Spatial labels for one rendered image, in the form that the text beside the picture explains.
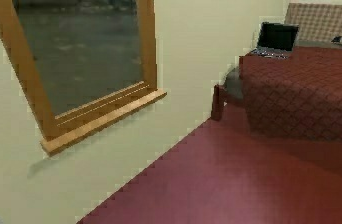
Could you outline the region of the wooden framed window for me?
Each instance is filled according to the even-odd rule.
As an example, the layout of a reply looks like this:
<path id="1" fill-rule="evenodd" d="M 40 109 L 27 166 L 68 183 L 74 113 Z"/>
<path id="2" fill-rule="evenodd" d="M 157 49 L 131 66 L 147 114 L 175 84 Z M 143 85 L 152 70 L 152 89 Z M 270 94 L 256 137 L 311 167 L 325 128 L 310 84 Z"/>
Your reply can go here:
<path id="1" fill-rule="evenodd" d="M 166 95 L 154 0 L 0 0 L 0 39 L 49 156 Z"/>

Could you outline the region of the black open laptop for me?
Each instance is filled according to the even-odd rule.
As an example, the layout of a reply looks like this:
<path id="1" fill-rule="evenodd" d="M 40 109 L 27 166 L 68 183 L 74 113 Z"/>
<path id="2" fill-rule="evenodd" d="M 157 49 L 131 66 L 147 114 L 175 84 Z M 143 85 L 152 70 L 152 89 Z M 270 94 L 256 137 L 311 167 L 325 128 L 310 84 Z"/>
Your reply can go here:
<path id="1" fill-rule="evenodd" d="M 263 22 L 256 47 L 251 55 L 267 58 L 288 58 L 294 48 L 299 32 L 298 25 Z"/>

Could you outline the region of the bed with red quilted cover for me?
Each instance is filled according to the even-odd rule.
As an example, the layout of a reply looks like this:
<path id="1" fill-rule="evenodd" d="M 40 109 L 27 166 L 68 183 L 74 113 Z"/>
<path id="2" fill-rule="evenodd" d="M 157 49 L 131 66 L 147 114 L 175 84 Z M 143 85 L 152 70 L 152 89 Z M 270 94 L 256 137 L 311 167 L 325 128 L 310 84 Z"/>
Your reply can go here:
<path id="1" fill-rule="evenodd" d="M 240 95 L 257 133 L 342 141 L 342 5 L 291 3 L 282 24 L 298 25 L 286 59 L 239 58 Z"/>

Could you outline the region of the dark red bed leg post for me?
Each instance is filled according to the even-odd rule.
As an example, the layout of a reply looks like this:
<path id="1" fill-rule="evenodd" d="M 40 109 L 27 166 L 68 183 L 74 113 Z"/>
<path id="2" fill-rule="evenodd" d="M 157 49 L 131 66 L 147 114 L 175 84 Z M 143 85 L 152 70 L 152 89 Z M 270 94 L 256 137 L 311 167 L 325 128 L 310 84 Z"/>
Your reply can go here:
<path id="1" fill-rule="evenodd" d="M 219 121 L 223 115 L 224 103 L 226 101 L 226 91 L 221 85 L 214 86 L 211 119 Z"/>

